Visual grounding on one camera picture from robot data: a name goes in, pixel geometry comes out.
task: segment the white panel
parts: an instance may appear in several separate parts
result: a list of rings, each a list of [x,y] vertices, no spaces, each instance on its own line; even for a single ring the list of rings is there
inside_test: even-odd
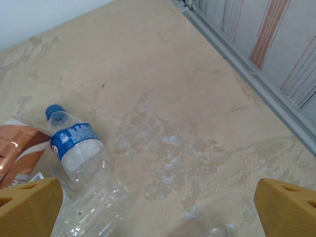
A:
[[[219,28],[222,28],[224,9],[225,9],[224,0],[208,0],[206,2],[206,15]]]
[[[256,44],[269,0],[243,0],[234,43],[249,57]]]
[[[0,50],[113,0],[0,0]]]
[[[316,125],[316,95],[313,96],[302,111]]]
[[[316,33],[316,1],[291,1],[262,71],[281,88]]]

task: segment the plastic water bottle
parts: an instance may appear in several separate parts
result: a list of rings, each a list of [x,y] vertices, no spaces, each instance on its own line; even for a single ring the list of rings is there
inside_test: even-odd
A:
[[[49,106],[45,114],[47,129],[53,135],[52,151],[73,181],[86,183],[101,165],[103,143],[89,123],[67,113],[60,105]]]

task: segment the white wall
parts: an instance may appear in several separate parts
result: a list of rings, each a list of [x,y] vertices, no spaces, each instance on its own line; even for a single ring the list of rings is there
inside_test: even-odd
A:
[[[0,50],[113,0],[0,0]]]

